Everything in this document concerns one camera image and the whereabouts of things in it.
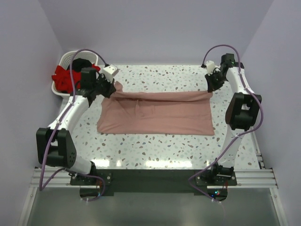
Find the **red t shirt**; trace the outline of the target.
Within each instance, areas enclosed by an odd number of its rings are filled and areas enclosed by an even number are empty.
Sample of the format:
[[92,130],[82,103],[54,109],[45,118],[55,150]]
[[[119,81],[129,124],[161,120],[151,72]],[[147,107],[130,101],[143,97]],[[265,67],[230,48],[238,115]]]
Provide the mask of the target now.
[[[72,71],[74,84],[77,89],[80,88],[79,81],[81,79],[81,72]],[[70,77],[70,70],[63,69],[61,66],[57,66],[55,74],[52,75],[52,80],[55,83],[57,91],[70,94],[73,91]]]

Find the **aluminium frame rail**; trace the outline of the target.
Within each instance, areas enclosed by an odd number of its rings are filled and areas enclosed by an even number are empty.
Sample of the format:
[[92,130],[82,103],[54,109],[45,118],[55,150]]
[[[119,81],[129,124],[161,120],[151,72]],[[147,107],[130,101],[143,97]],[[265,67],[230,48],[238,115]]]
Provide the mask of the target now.
[[[272,196],[273,204],[281,226],[287,226],[288,222],[283,213],[278,193],[278,184],[272,169],[238,169],[235,170],[238,185],[235,188],[268,188]],[[35,169],[30,182],[30,188],[26,196],[25,204],[18,222],[19,226],[27,225],[32,210],[40,179],[40,169]]]

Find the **black t shirt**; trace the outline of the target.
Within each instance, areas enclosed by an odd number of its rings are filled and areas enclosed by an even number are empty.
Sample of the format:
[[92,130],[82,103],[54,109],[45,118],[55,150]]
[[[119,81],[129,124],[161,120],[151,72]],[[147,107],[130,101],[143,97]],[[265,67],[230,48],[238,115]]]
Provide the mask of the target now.
[[75,72],[81,72],[83,68],[92,67],[92,63],[89,60],[83,58],[77,58],[72,61],[72,70]]

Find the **white laundry basket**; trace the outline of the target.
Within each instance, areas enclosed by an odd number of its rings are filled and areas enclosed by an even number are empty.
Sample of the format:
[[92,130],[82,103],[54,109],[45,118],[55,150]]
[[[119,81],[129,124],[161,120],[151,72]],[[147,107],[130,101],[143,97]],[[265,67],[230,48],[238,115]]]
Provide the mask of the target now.
[[70,93],[72,92],[72,84],[70,78],[70,63],[74,60],[80,58],[87,60],[91,63],[92,67],[100,70],[98,67],[99,57],[92,52],[89,51],[81,51],[74,58],[72,58],[75,54],[74,51],[69,51],[65,53],[56,67],[55,73],[52,77],[52,92],[62,97],[63,99],[68,99],[70,97]]

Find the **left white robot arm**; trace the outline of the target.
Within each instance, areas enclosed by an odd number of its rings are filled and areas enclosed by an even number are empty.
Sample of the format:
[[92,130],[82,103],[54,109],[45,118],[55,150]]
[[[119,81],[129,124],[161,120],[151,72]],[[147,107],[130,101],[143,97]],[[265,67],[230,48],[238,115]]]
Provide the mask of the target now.
[[101,71],[92,67],[81,70],[81,78],[62,112],[48,127],[36,132],[38,160],[43,167],[62,167],[85,175],[90,173],[93,164],[77,155],[71,133],[98,95],[109,98],[116,91],[114,76],[118,71],[114,65],[106,65]]

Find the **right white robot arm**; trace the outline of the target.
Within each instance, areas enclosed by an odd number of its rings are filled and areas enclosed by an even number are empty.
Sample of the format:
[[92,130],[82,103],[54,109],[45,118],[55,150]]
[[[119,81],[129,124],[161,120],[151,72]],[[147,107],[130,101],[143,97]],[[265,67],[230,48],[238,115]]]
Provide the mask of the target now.
[[207,69],[205,79],[209,93],[217,91],[225,82],[230,84],[233,92],[225,113],[227,133],[222,152],[207,171],[208,176],[211,177],[230,178],[234,172],[235,158],[242,139],[256,123],[262,97],[249,88],[244,66],[235,61],[234,54],[223,55],[219,67],[216,67],[213,61],[205,62],[204,66]]

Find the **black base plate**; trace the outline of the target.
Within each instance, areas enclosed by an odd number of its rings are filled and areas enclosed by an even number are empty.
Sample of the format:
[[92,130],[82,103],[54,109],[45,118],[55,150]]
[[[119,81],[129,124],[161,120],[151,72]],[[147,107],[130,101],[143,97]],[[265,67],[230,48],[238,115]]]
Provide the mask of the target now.
[[70,184],[80,186],[81,197],[113,196],[115,193],[208,194],[223,201],[228,187],[236,186],[235,173],[193,169],[94,169],[90,176],[71,174]]

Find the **pink t shirt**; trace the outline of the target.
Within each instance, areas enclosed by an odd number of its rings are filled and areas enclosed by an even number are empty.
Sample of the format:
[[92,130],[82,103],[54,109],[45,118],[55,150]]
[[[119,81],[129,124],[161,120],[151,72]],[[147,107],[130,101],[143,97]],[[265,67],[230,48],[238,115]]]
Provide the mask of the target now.
[[101,103],[99,133],[214,135],[207,91],[124,92],[119,82],[115,88]]

